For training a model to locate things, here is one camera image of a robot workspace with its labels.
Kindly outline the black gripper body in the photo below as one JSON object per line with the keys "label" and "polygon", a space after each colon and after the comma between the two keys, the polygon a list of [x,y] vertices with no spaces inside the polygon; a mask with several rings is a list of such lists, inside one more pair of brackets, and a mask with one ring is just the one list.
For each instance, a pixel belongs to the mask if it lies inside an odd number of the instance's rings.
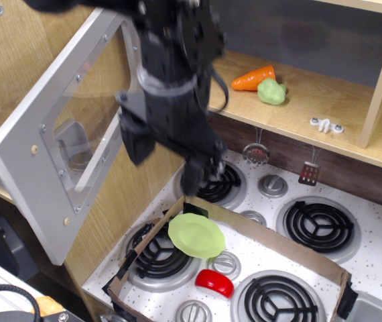
{"label": "black gripper body", "polygon": [[120,91],[116,99],[122,114],[132,114],[144,122],[156,143],[181,155],[186,161],[208,160],[211,174],[216,174],[223,171],[222,155],[226,146],[208,124],[209,96],[210,81],[203,80],[185,93],[174,89],[172,96],[153,95],[147,91]]}

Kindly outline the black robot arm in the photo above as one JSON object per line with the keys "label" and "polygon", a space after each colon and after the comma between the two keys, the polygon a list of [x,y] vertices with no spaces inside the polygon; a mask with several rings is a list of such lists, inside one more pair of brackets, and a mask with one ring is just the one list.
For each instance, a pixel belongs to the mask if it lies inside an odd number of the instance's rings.
{"label": "black robot arm", "polygon": [[85,1],[127,16],[140,41],[140,93],[121,93],[121,133],[134,164],[161,144],[185,161],[180,181],[186,196],[222,173],[227,147],[211,128],[207,107],[213,67],[225,36],[208,1]]}

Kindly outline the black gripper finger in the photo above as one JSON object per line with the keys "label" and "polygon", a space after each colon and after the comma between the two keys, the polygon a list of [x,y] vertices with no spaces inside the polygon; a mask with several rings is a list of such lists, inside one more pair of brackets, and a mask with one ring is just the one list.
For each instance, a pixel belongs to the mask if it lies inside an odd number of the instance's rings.
{"label": "black gripper finger", "polygon": [[184,195],[196,196],[201,185],[210,177],[210,162],[205,159],[189,159],[184,165],[180,186]]}
{"label": "black gripper finger", "polygon": [[134,165],[140,165],[155,148],[155,140],[144,122],[129,113],[120,116],[123,144]]}

